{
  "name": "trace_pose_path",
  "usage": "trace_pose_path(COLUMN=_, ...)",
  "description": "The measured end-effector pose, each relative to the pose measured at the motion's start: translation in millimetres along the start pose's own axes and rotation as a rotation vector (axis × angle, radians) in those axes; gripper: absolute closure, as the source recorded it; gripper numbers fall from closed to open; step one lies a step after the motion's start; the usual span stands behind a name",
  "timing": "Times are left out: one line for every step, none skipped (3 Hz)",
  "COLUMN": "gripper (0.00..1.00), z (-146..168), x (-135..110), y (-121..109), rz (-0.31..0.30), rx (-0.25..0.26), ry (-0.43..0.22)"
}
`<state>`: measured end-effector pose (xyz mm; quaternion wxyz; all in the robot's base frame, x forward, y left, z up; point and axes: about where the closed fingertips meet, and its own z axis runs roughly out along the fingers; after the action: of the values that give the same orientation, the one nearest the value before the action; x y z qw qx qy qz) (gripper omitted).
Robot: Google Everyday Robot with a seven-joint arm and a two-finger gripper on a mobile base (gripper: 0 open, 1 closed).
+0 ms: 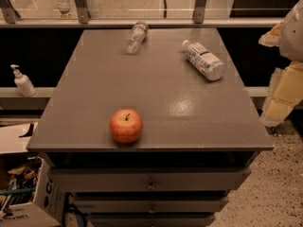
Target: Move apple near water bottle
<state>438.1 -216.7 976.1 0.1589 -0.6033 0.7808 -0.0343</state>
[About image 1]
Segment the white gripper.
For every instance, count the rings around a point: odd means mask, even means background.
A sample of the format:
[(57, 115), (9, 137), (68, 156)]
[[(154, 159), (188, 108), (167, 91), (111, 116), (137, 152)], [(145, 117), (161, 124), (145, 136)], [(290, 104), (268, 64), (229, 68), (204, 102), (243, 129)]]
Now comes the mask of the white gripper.
[(263, 34), (258, 43), (279, 46), (280, 54), (292, 61), (285, 69), (275, 69), (262, 106), (262, 124), (276, 127), (303, 100), (303, 0), (291, 9), (282, 24)]

